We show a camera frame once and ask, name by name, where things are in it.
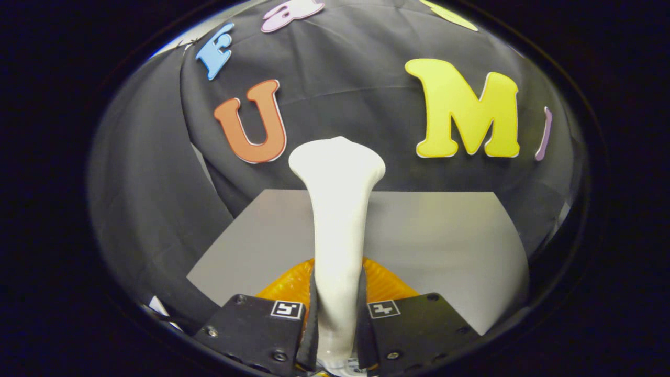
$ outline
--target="bone model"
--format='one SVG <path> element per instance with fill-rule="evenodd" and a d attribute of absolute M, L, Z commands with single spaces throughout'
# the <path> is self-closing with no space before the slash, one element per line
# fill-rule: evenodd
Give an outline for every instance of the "bone model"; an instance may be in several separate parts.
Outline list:
<path fill-rule="evenodd" d="M 345 376 L 356 330 L 368 199 L 386 166 L 377 153 L 342 136 L 302 144 L 289 166 L 307 186 L 314 212 L 317 358 L 329 372 Z"/>

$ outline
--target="yellow letter m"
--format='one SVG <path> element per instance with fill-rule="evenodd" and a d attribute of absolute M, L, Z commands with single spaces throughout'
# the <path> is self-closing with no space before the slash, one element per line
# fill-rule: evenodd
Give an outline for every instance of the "yellow letter m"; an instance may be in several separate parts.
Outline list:
<path fill-rule="evenodd" d="M 496 72 L 486 77 L 480 98 L 465 78 L 448 62 L 437 59 L 414 59 L 405 70 L 419 78 L 423 85 L 426 106 L 425 140 L 418 143 L 421 157 L 451 157 L 458 151 L 452 140 L 452 124 L 461 135 L 469 154 L 475 154 L 493 127 L 484 152 L 492 157 L 516 157 L 517 143 L 517 84 Z"/>

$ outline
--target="black fabric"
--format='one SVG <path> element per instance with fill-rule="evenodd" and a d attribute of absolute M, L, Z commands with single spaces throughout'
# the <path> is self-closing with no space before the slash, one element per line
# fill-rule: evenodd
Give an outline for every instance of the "black fabric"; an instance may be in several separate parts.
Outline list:
<path fill-rule="evenodd" d="M 179 95 L 183 54 L 150 60 L 110 104 L 93 143 L 88 193 L 103 256 L 124 288 L 205 322 L 218 305 L 186 275 L 232 216 L 190 145 Z"/>
<path fill-rule="evenodd" d="M 529 60 L 485 30 L 473 32 L 436 16 L 418 1 L 329 1 L 324 10 L 264 34 L 263 14 L 280 4 L 268 1 L 227 22 L 230 60 L 209 81 L 195 59 L 214 28 L 186 51 L 182 98 L 192 141 L 202 151 L 219 196 L 238 215 L 264 189 L 303 189 L 287 159 L 297 146 L 345 136 L 376 151 L 387 172 L 380 191 L 493 191 L 519 230 L 531 255 L 554 229 L 574 185 L 574 153 L 565 103 L 550 80 Z M 470 156 L 460 135 L 451 158 L 420 158 L 416 143 L 425 138 L 425 98 L 420 81 L 405 72 L 414 58 L 451 62 L 475 93 L 486 75 L 499 72 L 519 87 L 519 144 L 513 159 Z M 277 101 L 286 127 L 284 155 L 265 164 L 248 164 L 232 152 L 214 109 L 241 99 L 240 119 L 249 139 L 262 142 L 265 131 L 246 92 L 277 79 Z M 553 113 L 543 161 L 534 160 L 542 139 L 547 106 Z"/>
<path fill-rule="evenodd" d="M 90 211 L 105 260 L 127 290 L 207 320 L 216 305 L 186 278 L 190 269 L 260 192 L 304 189 L 288 166 L 293 149 L 335 136 L 383 158 L 386 175 L 376 190 L 493 191 L 529 256 L 555 233 L 581 179 L 584 145 L 564 99 L 531 61 L 486 30 L 450 23 L 419 1 L 331 0 L 317 15 L 262 33 L 263 15 L 281 2 L 227 21 L 235 24 L 232 56 L 214 80 L 195 55 L 223 23 L 192 45 L 150 59 L 105 113 L 91 156 Z M 455 128 L 455 156 L 417 156 L 425 97 L 404 68 L 415 58 L 451 62 L 478 95 L 489 72 L 512 78 L 519 87 L 519 156 L 491 158 L 483 146 L 470 156 Z M 287 145 L 275 161 L 249 164 L 232 152 L 213 112 L 240 98 L 246 134 L 262 142 L 259 112 L 246 94 L 269 79 L 281 85 L 276 95 Z M 536 162 L 545 106 L 553 125 L 545 158 Z"/>

